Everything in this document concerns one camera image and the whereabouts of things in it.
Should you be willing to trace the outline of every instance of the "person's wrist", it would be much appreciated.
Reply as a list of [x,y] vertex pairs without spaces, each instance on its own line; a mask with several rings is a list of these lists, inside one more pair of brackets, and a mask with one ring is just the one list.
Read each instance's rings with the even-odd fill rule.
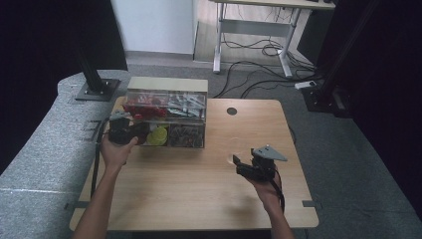
[[105,174],[110,176],[117,176],[121,171],[122,165],[108,165],[105,167]]
[[278,215],[278,214],[283,214],[283,209],[280,206],[280,204],[277,202],[273,202],[273,203],[264,203],[264,209],[267,211],[267,213],[272,216],[272,215]]

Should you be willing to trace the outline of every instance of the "table leg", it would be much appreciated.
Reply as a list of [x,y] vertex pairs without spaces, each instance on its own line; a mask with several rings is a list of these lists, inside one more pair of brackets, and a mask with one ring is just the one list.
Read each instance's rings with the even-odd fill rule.
[[215,46],[214,50],[214,68],[213,72],[215,74],[220,73],[220,63],[221,63],[221,24],[223,22],[224,18],[224,3],[218,3],[220,4],[220,14],[218,16],[218,22],[217,22],[217,46]]
[[301,15],[301,10],[302,9],[300,9],[300,8],[294,9],[293,18],[292,18],[292,21],[290,23],[291,26],[289,28],[288,35],[286,37],[286,45],[283,48],[283,50],[278,51],[280,62],[282,62],[282,67],[283,67],[283,71],[285,71],[286,78],[291,78],[293,76],[292,71],[290,70],[290,67],[289,67],[288,60],[286,58],[286,54],[287,54],[287,52],[289,50],[289,46],[292,42],[293,34],[295,33],[295,29],[296,29],[296,26],[298,24],[299,16]]

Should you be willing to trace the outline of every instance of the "black stand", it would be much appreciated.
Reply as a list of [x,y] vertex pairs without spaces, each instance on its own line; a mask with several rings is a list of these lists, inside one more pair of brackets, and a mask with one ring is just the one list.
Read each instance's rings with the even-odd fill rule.
[[118,88],[120,80],[116,79],[101,79],[102,87],[99,91],[90,89],[88,82],[86,82],[78,95],[75,97],[77,101],[96,101],[96,102],[109,102],[115,89]]
[[349,95],[341,88],[335,88],[326,101],[323,100],[323,92],[318,88],[304,88],[302,94],[309,112],[331,113],[338,118],[351,118],[348,112]]

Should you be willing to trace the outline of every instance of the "black cable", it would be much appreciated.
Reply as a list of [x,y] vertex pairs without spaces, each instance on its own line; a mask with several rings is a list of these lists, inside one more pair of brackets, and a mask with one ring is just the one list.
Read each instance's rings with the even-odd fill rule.
[[296,144],[296,133],[295,131],[288,125],[289,131],[291,132],[292,138],[293,138],[293,144]]
[[236,66],[236,65],[239,65],[239,64],[249,64],[249,65],[254,65],[254,66],[258,66],[258,67],[261,67],[261,68],[264,68],[265,70],[267,70],[268,72],[265,72],[265,71],[262,71],[263,73],[266,73],[266,74],[269,74],[269,75],[271,75],[271,76],[274,76],[274,77],[277,77],[277,78],[280,78],[280,79],[282,79],[282,80],[270,80],[270,81],[261,81],[261,82],[259,82],[259,83],[255,83],[255,84],[253,84],[252,86],[250,86],[243,94],[242,94],[242,97],[241,98],[243,98],[245,95],[247,95],[248,93],[247,92],[249,92],[249,91],[251,91],[251,90],[253,90],[252,88],[254,88],[255,86],[257,86],[258,84],[262,84],[262,83],[267,83],[267,82],[277,82],[277,83],[300,83],[300,82],[306,82],[306,81],[317,81],[317,80],[321,80],[321,77],[316,77],[317,75],[316,74],[313,74],[313,75],[311,75],[311,76],[308,76],[308,77],[305,77],[305,78],[301,78],[301,79],[287,79],[287,78],[285,78],[284,76],[282,76],[282,75],[280,75],[280,74],[278,74],[278,73],[276,73],[276,72],[274,72],[273,70],[271,70],[271,69],[269,69],[268,67],[265,67],[265,66],[263,66],[263,65],[260,65],[260,64],[257,64],[257,63],[254,63],[254,62],[249,62],[249,61],[240,61],[240,62],[236,62],[236,63],[233,63],[231,66],[230,66],[230,68],[229,68],[229,70],[228,70],[228,74],[227,74],[227,78],[226,78],[226,84],[224,85],[224,88],[221,90],[221,92],[219,93],[219,94],[217,94],[216,96],[214,96],[213,98],[214,99],[216,99],[216,98],[220,98],[221,96],[223,96],[225,93],[227,93],[228,91],[231,91],[231,89],[230,90],[228,90],[228,91],[226,91],[227,90],[227,87],[228,87],[228,85],[229,85],[229,82],[230,82],[230,76],[231,76],[231,74],[232,74],[232,69],[234,68],[234,66]]
[[105,118],[102,122],[102,125],[99,129],[99,134],[97,136],[96,141],[96,159],[94,161],[94,171],[93,171],[93,180],[91,182],[91,197],[94,196],[94,192],[97,189],[97,176],[99,174],[99,164],[100,164],[100,151],[102,148],[102,140],[103,140],[103,132],[106,127],[106,123],[108,122],[109,118]]
[[283,84],[276,84],[276,85],[274,85],[272,87],[269,87],[269,88],[265,88],[265,87],[254,87],[254,88],[249,89],[247,93],[242,94],[243,97],[241,99],[244,99],[249,94],[249,92],[251,92],[254,89],[273,90],[273,89],[276,89],[277,87],[286,87],[287,88],[287,87],[293,87],[293,86],[288,86],[288,85],[283,85]]

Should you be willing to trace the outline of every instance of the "standing desk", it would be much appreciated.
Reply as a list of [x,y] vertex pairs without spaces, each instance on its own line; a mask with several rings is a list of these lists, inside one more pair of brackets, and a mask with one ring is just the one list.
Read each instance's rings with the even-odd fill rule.
[[[287,61],[287,52],[292,42],[293,34],[298,23],[299,16],[302,9],[318,9],[318,10],[333,10],[335,5],[331,3],[324,3],[322,0],[318,2],[307,0],[210,0],[219,4],[219,14],[217,15],[217,45],[214,50],[214,73],[220,73],[221,62],[221,35],[222,33],[247,34],[258,36],[274,36],[286,38],[286,46],[283,50],[279,50],[279,58],[282,63],[285,76],[292,77],[289,63]],[[224,18],[224,8],[226,4],[244,4],[257,6],[271,6],[271,7],[286,7],[293,8],[292,18],[290,23],[270,23],[270,22],[255,22],[244,20],[233,20]]]
[[[121,109],[118,98],[114,109]],[[231,116],[228,108],[237,113]],[[276,161],[293,228],[318,219],[281,104],[272,100],[209,99],[204,148],[135,146],[118,176],[108,230],[247,230],[271,228],[254,187],[229,161],[251,163],[250,148],[269,144],[288,161]],[[99,180],[104,171],[101,159]],[[93,168],[80,196],[90,201]],[[70,222],[75,230],[84,208]]]

